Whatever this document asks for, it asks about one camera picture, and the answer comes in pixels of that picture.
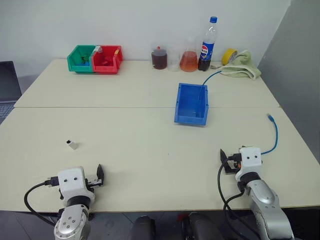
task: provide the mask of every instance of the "glass beaker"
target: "glass beaker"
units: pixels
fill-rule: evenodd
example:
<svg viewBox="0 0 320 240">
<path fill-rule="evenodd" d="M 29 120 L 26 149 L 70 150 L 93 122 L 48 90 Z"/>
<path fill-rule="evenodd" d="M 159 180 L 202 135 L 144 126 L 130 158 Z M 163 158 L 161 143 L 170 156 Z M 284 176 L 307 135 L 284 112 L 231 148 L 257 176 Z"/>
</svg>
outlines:
<svg viewBox="0 0 320 240">
<path fill-rule="evenodd" d="M 167 50 L 163 46 L 153 47 L 151 59 L 155 69 L 165 69 L 167 67 Z"/>
<path fill-rule="evenodd" d="M 168 69 L 176 72 L 180 68 L 180 50 L 176 47 L 168 48 Z"/>
<path fill-rule="evenodd" d="M 198 69 L 196 41 L 190 37 L 186 40 L 185 50 L 180 61 L 180 68 L 185 72 L 194 72 Z"/>
</svg>

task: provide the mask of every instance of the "pepsi bottle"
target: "pepsi bottle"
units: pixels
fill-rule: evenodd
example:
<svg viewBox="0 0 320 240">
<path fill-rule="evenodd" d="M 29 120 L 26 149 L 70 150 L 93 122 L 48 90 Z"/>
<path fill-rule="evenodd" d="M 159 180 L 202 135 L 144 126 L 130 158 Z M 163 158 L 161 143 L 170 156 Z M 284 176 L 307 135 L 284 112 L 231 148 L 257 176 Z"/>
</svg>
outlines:
<svg viewBox="0 0 320 240">
<path fill-rule="evenodd" d="M 207 71 L 210 67 L 211 57 L 217 37 L 217 20 L 218 18 L 216 16 L 212 16 L 210 18 L 209 28 L 204 35 L 201 47 L 201 54 L 198 61 L 198 69 L 200 71 Z"/>
</svg>

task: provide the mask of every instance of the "bottle label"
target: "bottle label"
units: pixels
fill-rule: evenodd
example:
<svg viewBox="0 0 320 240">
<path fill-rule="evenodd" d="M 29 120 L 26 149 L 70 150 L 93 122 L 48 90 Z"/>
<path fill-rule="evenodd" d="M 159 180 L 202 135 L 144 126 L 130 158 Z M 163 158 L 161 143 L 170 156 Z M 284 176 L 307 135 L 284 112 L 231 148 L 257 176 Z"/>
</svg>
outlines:
<svg viewBox="0 0 320 240">
<path fill-rule="evenodd" d="M 211 56 L 212 56 L 212 52 L 214 49 L 214 43 L 206 43 L 203 42 L 202 43 L 202 48 L 201 48 L 201 59 L 204 61 L 210 61 L 211 60 Z"/>
</svg>

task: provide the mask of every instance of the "red plastic bin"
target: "red plastic bin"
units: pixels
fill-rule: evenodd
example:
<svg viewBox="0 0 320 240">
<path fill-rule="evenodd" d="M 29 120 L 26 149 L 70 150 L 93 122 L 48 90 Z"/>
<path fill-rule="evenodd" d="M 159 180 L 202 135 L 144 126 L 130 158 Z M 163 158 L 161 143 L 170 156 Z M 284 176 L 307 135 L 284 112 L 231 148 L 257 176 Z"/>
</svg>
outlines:
<svg viewBox="0 0 320 240">
<path fill-rule="evenodd" d="M 123 61 L 121 46 L 101 45 L 101 49 L 92 56 L 95 73 L 116 74 Z"/>
</svg>

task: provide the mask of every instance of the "gray wall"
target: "gray wall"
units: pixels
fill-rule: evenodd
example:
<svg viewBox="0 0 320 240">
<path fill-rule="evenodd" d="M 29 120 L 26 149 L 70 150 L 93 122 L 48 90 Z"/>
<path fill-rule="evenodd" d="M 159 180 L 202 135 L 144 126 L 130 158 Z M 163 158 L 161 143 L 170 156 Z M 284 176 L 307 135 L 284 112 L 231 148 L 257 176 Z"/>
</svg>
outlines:
<svg viewBox="0 0 320 240">
<path fill-rule="evenodd" d="M 318 162 L 320 162 L 319 12 L 320 0 L 292 0 L 259 64 L 263 80 Z"/>
</svg>

